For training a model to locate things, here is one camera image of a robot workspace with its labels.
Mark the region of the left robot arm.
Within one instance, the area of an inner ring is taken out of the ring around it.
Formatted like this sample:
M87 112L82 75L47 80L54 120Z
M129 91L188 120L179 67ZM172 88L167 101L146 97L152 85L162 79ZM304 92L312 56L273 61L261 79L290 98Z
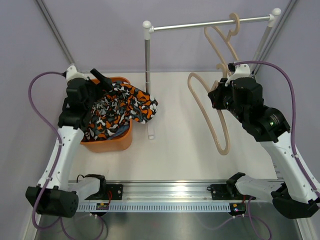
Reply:
M67 96L58 117L58 127L53 128L56 143L42 177L25 193L37 214L71 218L83 200L92 196L100 200L107 195L103 175L87 174L83 180L69 187L73 160L88 128L92 107L104 92L112 89L110 78L95 68L90 72L98 82L78 72L74 65L61 74L66 79Z

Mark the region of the light blue shorts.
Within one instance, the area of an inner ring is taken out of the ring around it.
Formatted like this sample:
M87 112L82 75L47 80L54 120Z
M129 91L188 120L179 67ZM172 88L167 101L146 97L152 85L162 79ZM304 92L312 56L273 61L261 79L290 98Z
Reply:
M129 129L129 127L130 127L129 124L120 126L120 127L117 129L117 131L116 131L113 135L111 135L108 139L109 139L109 140L112 140L112 139L114 139L115 137L118 137L118 136L124 134L124 133Z

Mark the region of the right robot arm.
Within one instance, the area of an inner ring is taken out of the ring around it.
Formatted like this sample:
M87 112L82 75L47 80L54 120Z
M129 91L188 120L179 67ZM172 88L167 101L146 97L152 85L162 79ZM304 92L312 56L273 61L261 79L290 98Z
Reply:
M319 209L320 198L294 159L292 131L286 118L278 109L264 104L262 85L253 77L222 78L208 97L214 109L229 111L260 143L283 178L281 183L271 183L238 172L226 181L228 196L264 200L288 219L312 217Z

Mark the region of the beige hanger of blue shorts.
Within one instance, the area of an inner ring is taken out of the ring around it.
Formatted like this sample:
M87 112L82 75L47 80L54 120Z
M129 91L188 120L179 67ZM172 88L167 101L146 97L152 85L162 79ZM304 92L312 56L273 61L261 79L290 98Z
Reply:
M234 29L230 29L228 31L227 35L225 35L217 26L211 26L211 28L214 29L219 34L219 36L221 37L221 39L224 41L225 45L227 46L229 52L231 53L233 59L237 61L237 60L239 60L239 57L238 57L234 47L231 44L231 37L236 36L240 31L240 25L241 25L240 24L240 18L239 18L237 13L232 12L229 15L229 19L230 20L234 20L235 28ZM223 54L218 49L218 47L215 44L215 42L212 40L212 38L209 35L208 31L209 31L209 27L205 27L204 30L203 30L205 38L208 40L209 44L211 45L211 47L215 51L215 53L218 56L218 58L220 59L221 63L223 65L227 66L228 64L227 64Z

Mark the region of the camouflage orange black shorts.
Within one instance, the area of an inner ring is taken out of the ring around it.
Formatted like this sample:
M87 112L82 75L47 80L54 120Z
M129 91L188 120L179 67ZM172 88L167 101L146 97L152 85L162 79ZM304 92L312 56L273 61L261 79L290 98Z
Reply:
M130 127L130 121L146 124L157 113L158 101L139 88L114 82L112 89L93 104L82 142L112 140Z

